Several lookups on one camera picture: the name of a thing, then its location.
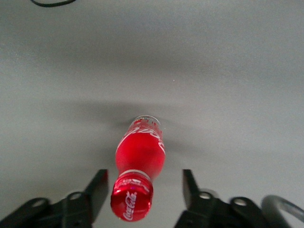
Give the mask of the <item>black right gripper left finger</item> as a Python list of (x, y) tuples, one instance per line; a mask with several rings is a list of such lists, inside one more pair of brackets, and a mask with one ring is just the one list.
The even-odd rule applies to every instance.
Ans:
[(2, 228), (91, 228), (109, 192), (108, 170), (98, 170), (83, 191), (56, 203), (33, 198), (0, 221)]

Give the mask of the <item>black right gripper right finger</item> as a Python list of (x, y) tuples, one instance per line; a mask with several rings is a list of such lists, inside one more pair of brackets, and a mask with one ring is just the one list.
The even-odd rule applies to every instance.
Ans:
[(218, 194), (201, 189), (192, 170), (182, 171), (182, 190), (186, 209), (181, 213), (177, 228), (268, 228), (262, 210), (245, 197), (223, 202)]

